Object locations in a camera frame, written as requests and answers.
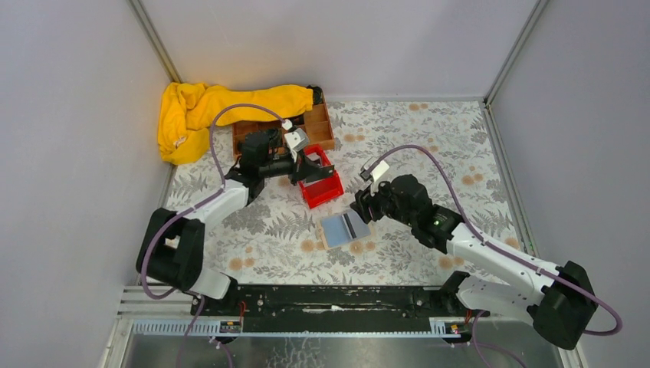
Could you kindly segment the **wooden compartment tray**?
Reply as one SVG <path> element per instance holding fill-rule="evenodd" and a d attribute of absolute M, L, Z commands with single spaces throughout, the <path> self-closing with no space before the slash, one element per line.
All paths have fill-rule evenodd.
<path fill-rule="evenodd" d="M 311 111 L 291 117 L 292 123 L 301 128 L 308 136 L 310 146 L 318 145 L 323 150 L 333 150 L 336 140 L 333 135 L 333 129 L 330 123 L 330 116 L 325 102 L 314 105 Z M 281 122 L 273 121 L 251 121 L 241 120 L 232 126 L 232 143 L 233 156 L 237 158 L 240 155 L 240 145 L 244 142 L 245 136 L 249 133 L 259 130 L 269 130 L 277 128 L 282 131 Z"/>

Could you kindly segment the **beige card holder wallet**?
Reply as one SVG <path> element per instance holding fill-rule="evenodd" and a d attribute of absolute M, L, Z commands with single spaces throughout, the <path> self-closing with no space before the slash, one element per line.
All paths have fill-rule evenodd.
<path fill-rule="evenodd" d="M 345 228 L 343 225 L 343 219 L 342 219 L 342 214 L 344 212 L 341 212 L 339 214 L 335 215 L 329 215 L 327 217 L 322 218 L 318 224 L 317 224 L 317 232 L 318 235 L 320 236 L 320 240 L 323 242 L 323 246 L 326 250 L 334 249 L 334 248 L 339 248 L 343 245 L 347 245 L 351 241 Z"/>

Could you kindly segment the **white card with magnetic stripe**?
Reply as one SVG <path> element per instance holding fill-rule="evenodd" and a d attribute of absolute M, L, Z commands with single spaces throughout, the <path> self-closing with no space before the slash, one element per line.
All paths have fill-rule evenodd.
<path fill-rule="evenodd" d="M 366 224 L 359 214 L 349 210 L 342 214 L 344 228 L 351 241 L 371 236 L 372 229 Z"/>

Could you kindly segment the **red plastic bin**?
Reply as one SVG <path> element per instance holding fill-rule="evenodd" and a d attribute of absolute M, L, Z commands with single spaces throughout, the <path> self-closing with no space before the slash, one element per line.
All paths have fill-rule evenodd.
<path fill-rule="evenodd" d="M 321 166 L 332 166 L 331 161 L 327 157 L 325 151 L 319 145 L 313 145 L 305 149 L 305 154 L 310 159 L 317 159 Z M 331 169 L 332 175 L 319 179 L 315 182 L 299 182 L 301 194 L 304 201 L 307 203 L 309 209 L 332 201 L 340 197 L 344 191 L 340 176 L 335 169 Z"/>

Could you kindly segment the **yellow cloth garment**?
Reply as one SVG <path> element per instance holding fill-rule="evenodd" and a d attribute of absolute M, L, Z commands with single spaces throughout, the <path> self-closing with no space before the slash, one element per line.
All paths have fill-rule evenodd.
<path fill-rule="evenodd" d="M 161 98 L 157 143 L 161 159 L 173 165 L 193 163 L 209 148 L 214 118 L 234 104 L 255 104 L 280 117 L 311 111 L 314 89 L 285 84 L 263 90 L 229 90 L 205 83 L 171 83 Z"/>

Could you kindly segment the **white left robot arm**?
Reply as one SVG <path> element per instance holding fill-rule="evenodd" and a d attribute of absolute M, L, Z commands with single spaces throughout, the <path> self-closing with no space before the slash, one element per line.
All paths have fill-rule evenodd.
<path fill-rule="evenodd" d="M 142 279 L 152 278 L 171 288 L 219 300 L 236 281 L 221 271 L 204 268 L 207 230 L 250 205 L 266 179 L 286 176 L 292 184 L 329 179 L 335 167 L 325 159 L 311 159 L 301 128 L 281 134 L 278 129 L 249 133 L 238 144 L 236 163 L 223 175 L 222 187 L 199 203 L 177 212 L 153 212 L 136 260 Z"/>

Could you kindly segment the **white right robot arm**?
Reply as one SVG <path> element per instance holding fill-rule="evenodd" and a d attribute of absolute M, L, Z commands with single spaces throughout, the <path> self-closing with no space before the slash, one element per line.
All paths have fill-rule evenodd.
<path fill-rule="evenodd" d="M 459 213 L 435 204 L 412 175 L 383 181 L 376 191 L 358 191 L 350 207 L 365 223 L 388 218 L 407 225 L 421 245 L 499 278 L 494 283 L 460 272 L 444 286 L 466 308 L 516 318 L 556 347 L 574 349 L 596 312 L 596 302 L 585 295 L 593 286 L 581 265 L 559 266 L 484 235 Z"/>

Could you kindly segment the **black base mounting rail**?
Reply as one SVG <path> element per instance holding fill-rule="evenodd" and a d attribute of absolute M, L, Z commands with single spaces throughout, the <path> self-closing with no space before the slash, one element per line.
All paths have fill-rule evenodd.
<path fill-rule="evenodd" d="M 194 297 L 191 315 L 233 317 L 245 333 L 416 334 L 433 321 L 470 321 L 469 310 L 442 287 L 241 284 L 221 300 Z"/>

